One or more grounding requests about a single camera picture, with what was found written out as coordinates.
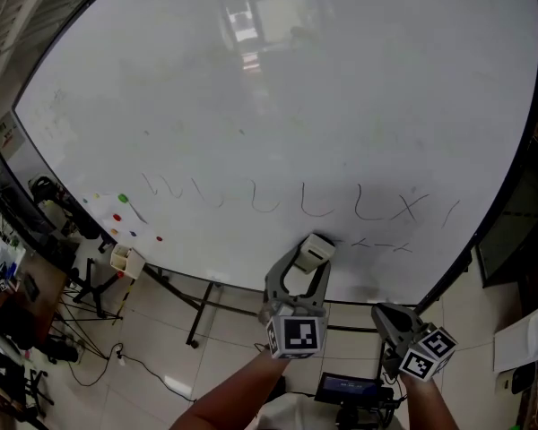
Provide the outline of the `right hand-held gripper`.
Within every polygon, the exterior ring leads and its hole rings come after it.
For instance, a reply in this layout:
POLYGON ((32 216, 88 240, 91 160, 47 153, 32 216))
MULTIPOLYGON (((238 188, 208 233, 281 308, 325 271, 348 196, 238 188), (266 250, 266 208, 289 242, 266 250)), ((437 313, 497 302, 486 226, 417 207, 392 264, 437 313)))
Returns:
POLYGON ((423 324, 410 307, 378 303, 371 307, 371 318, 386 344, 381 365, 391 379, 405 374, 427 382, 456 351, 457 341, 443 327, 423 324))

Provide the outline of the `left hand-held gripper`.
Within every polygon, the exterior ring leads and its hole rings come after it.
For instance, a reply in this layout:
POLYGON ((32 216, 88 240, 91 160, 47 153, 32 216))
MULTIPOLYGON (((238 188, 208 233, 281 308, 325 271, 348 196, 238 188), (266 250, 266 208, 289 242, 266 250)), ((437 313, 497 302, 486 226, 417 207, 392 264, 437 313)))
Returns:
POLYGON ((322 350, 327 325, 325 300, 331 263, 313 273, 307 291, 297 302, 282 301, 290 293, 285 277, 299 257, 300 246, 282 256, 265 275, 264 305, 259 320, 265 327, 273 359, 304 359, 322 350))

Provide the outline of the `white whiteboard eraser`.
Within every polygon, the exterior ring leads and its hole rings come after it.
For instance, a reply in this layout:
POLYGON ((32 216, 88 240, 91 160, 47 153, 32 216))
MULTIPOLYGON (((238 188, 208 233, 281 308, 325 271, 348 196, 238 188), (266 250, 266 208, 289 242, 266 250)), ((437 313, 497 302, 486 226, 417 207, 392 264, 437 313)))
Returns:
POLYGON ((335 253, 335 245, 327 237, 312 233, 299 246, 293 265, 305 274, 327 263, 335 253))

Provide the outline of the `white whiteboard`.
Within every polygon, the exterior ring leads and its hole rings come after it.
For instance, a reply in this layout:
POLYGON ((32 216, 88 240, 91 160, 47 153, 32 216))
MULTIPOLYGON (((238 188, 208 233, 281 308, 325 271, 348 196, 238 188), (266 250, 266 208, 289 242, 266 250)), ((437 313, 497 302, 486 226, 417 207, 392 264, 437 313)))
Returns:
POLYGON ((78 203, 129 198, 146 230, 106 230, 150 265, 260 290, 317 233, 328 299, 417 303, 537 102, 538 0, 90 0, 13 111, 78 203))

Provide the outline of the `person's right forearm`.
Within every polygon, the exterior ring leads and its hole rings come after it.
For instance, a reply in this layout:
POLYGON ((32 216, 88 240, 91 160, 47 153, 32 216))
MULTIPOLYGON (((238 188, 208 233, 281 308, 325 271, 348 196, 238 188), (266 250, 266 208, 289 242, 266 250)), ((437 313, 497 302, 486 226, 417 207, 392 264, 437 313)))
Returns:
POLYGON ((438 386, 408 374, 400 379, 406 389, 410 430, 459 430, 438 386))

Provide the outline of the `person's left forearm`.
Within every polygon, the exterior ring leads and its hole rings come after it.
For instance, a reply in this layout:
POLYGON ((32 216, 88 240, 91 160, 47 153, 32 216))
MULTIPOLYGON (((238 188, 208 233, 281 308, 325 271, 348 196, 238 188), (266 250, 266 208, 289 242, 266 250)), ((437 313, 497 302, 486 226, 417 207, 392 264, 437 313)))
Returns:
POLYGON ((259 353, 187 409, 169 430, 245 430, 289 365, 259 353))

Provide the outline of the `white water dispenser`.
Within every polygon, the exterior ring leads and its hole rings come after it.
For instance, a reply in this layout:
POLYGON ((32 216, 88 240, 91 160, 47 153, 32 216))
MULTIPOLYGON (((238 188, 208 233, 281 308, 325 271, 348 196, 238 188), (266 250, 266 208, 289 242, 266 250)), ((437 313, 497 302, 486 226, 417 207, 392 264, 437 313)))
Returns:
POLYGON ((538 309, 494 334, 496 374, 538 360, 538 309))

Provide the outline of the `black glass cabinet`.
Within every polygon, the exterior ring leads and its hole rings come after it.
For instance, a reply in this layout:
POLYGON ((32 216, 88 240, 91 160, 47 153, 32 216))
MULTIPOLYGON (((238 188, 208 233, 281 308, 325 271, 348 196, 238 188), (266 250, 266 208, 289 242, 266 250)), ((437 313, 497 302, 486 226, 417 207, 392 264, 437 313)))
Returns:
POLYGON ((538 147, 526 156, 521 176, 500 215, 476 246, 476 257, 487 288, 517 279, 511 270, 518 255, 538 223, 538 147))

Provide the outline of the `yellow black hazard tape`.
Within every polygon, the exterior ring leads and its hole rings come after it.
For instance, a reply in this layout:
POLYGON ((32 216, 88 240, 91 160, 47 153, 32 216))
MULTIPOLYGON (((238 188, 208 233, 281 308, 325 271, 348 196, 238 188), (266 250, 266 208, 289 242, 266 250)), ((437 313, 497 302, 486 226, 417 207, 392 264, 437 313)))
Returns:
POLYGON ((130 295, 130 293, 131 293, 131 291, 133 289, 133 286, 135 285, 135 282, 136 282, 136 279, 131 279, 131 282, 130 282, 130 284, 129 284, 127 290, 126 290, 126 293, 124 294, 124 296, 122 298, 120 306, 119 306, 119 308, 118 308, 118 310, 116 312, 115 319, 112 321, 112 326, 115 325, 118 320, 122 320, 122 318, 123 318, 121 316, 122 311, 123 311, 123 309, 124 309, 124 307, 126 305, 126 301, 127 301, 128 297, 129 297, 129 295, 130 295))

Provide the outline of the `white paper sheet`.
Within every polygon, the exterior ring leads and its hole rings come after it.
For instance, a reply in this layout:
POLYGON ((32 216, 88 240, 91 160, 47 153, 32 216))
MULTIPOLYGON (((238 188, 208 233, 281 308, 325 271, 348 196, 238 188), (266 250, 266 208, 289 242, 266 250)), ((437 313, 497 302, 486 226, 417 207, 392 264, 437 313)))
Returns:
POLYGON ((138 215, 131 202, 122 203, 117 197, 120 193, 100 194, 87 193, 82 195, 82 199, 86 199, 88 203, 82 201, 83 207, 97 220, 101 226, 109 232, 113 228, 117 230, 118 235, 130 235, 130 231, 134 231, 138 237, 143 234, 147 228, 147 223, 138 215), (100 198, 95 199, 94 194, 99 194, 100 198), (121 217, 121 221, 113 219, 112 215, 117 214, 121 217))

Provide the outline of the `brown wooden desk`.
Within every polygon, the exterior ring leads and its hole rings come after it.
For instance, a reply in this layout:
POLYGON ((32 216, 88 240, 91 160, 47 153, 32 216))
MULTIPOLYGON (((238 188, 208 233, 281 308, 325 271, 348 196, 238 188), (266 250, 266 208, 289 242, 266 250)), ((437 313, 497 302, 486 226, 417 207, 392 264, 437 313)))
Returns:
POLYGON ((18 275, 21 276, 21 284, 14 298, 18 306, 32 314, 31 337, 36 346, 41 346, 45 343, 54 321, 67 276, 38 253, 25 254, 18 275), (35 279, 40 291, 34 303, 27 298, 22 284, 27 273, 35 279))

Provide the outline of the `black phone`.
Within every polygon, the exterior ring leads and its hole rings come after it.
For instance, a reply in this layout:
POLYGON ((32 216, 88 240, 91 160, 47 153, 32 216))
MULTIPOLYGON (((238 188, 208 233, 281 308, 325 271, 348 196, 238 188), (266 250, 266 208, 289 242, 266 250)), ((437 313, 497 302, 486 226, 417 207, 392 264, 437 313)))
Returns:
POLYGON ((24 292, 27 298, 34 303, 39 297, 40 291, 35 279, 27 273, 23 279, 24 292))

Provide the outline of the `white storage bin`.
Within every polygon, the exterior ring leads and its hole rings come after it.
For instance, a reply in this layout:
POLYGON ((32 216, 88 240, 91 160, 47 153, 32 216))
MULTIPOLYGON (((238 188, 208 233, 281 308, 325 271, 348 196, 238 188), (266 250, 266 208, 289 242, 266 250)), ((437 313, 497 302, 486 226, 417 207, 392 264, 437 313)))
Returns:
POLYGON ((17 278, 26 252, 22 245, 0 245, 0 272, 6 280, 17 278))

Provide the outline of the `black computer monitor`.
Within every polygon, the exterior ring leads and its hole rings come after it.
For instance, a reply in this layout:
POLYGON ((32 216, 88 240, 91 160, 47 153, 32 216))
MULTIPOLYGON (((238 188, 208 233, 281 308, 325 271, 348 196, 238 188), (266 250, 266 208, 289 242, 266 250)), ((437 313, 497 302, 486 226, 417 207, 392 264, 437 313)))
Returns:
POLYGON ((33 247, 44 248, 55 240, 54 225, 23 189, 1 153, 0 212, 33 247))

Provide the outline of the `white black wall device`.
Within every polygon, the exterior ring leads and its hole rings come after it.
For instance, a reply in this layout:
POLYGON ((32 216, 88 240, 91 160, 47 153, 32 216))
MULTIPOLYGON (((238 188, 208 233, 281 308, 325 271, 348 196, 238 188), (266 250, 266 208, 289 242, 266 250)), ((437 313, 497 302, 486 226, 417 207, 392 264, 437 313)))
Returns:
POLYGON ((505 378, 501 381, 503 391, 509 391, 511 394, 517 395, 528 390, 534 383, 536 372, 536 363, 521 365, 507 371, 505 378))

